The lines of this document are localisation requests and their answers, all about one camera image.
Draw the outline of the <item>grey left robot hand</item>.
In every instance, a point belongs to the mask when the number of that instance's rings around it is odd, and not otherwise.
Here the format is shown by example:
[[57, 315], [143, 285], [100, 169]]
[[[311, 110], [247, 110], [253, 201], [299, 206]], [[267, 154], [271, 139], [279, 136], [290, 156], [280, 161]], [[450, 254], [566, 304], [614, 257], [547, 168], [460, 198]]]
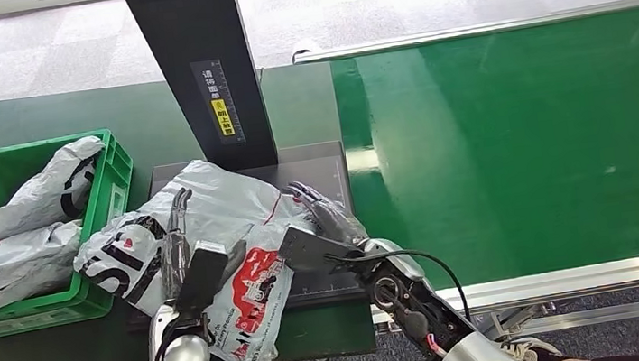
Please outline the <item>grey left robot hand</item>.
[[162, 288], [166, 301], [177, 299], [190, 265], [190, 245], [186, 238], [186, 211], [191, 189], [182, 187], [172, 200], [162, 246]]

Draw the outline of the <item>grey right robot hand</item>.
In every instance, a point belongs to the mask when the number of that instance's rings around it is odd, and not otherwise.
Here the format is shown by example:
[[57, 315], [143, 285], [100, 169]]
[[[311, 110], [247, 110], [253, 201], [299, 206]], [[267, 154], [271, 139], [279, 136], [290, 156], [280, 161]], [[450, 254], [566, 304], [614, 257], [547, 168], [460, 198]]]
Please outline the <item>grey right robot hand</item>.
[[325, 238], [348, 245], [360, 245], [368, 233], [362, 223], [342, 203], [331, 200], [303, 182], [292, 181], [282, 190], [308, 211], [311, 221]]

